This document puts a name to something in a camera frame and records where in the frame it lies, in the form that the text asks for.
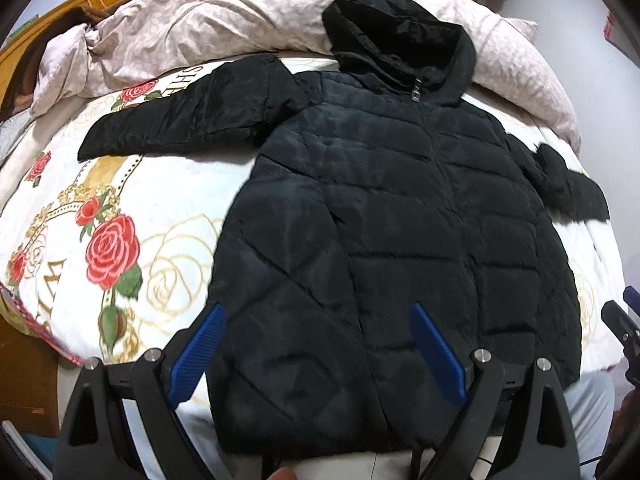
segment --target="jacket hood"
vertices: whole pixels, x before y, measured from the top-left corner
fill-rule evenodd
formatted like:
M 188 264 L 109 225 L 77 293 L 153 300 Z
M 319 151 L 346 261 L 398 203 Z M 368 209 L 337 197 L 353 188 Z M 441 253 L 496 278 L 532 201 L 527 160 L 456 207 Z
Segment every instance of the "jacket hood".
M 471 38 L 412 0 L 334 0 L 322 22 L 340 70 L 373 91 L 454 104 L 471 85 Z

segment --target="zipper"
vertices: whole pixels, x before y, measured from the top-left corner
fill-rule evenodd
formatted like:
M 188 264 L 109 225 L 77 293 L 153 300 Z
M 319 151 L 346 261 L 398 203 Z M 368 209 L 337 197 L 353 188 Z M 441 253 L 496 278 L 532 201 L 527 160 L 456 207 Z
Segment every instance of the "zipper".
M 422 84 L 422 81 L 420 81 L 418 78 L 415 78 L 414 89 L 411 92 L 411 99 L 414 100 L 415 102 L 418 102 L 420 100 L 420 85 L 421 84 Z

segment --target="blue gripper pad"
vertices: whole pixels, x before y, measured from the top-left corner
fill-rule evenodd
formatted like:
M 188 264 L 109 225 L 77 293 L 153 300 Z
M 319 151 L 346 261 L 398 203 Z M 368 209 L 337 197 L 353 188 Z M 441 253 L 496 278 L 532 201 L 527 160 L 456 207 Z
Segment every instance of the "blue gripper pad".
M 166 398 L 173 409 L 181 402 L 191 399 L 205 368 L 225 335 L 225 330 L 226 312 L 222 305 L 217 304 L 196 330 L 171 369 L 171 383 Z
M 628 286 L 622 293 L 622 299 L 631 307 L 631 309 L 640 316 L 640 292 L 632 286 Z
M 411 307 L 409 329 L 442 397 L 455 406 L 464 406 L 464 368 L 420 303 Z

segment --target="floral bedsheet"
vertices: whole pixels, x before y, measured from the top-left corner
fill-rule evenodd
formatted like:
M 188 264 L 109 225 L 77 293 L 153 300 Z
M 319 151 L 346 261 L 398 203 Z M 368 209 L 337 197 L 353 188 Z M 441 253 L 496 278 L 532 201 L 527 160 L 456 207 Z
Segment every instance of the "floral bedsheet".
M 325 57 L 281 58 L 292 72 L 335 67 Z M 197 316 L 223 219 L 248 178 L 253 153 L 104 156 L 82 164 L 77 153 L 104 114 L 179 91 L 222 62 L 97 98 L 44 147 L 0 216 L 0 269 L 6 269 L 0 314 L 14 326 L 37 333 L 77 364 L 93 355 L 117 363 L 164 347 Z M 584 171 L 567 143 L 521 108 L 477 86 L 465 99 L 496 115 L 531 149 L 547 142 L 570 168 Z M 578 286 L 582 369 L 615 364 L 622 351 L 598 314 L 604 301 L 622 304 L 622 265 L 610 224 L 555 226 Z

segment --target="comforter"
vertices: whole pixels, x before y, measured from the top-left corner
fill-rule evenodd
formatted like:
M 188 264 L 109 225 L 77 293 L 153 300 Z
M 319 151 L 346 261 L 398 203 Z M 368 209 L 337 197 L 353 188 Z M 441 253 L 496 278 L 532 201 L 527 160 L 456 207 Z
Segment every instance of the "comforter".
M 105 95 L 209 59 L 273 50 L 328 54 L 321 14 L 332 1 L 133 0 L 95 28 L 79 25 L 49 42 L 32 111 L 39 116 L 65 97 Z M 541 118 L 579 151 L 571 102 L 520 22 L 470 0 L 414 1 L 465 28 L 478 53 L 474 82 Z

